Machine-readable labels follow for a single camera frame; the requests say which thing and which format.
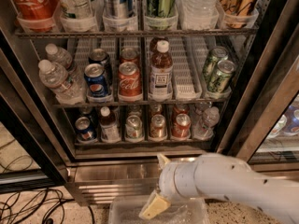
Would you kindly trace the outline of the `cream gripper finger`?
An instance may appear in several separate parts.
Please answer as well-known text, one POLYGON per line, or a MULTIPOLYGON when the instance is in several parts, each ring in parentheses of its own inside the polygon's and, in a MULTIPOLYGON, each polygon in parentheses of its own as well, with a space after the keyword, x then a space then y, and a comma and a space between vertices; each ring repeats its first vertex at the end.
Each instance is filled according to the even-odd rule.
POLYGON ((138 216, 145 220, 153 219, 168 209, 170 205, 171 203, 165 197, 154 190, 138 216))
POLYGON ((159 162, 159 167, 161 169, 163 169, 170 162, 170 160, 164 154, 161 153, 157 155, 157 159, 159 162))

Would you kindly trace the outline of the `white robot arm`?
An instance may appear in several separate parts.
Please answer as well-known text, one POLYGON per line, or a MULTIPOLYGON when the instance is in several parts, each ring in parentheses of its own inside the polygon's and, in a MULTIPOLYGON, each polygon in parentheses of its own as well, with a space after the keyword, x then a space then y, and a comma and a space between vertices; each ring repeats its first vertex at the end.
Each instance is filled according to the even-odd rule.
POLYGON ((172 203, 208 197, 260 209, 283 224, 299 224, 298 182, 257 173, 245 161, 217 153, 194 161, 157 158, 159 184, 139 213, 142 219, 160 215, 172 203))

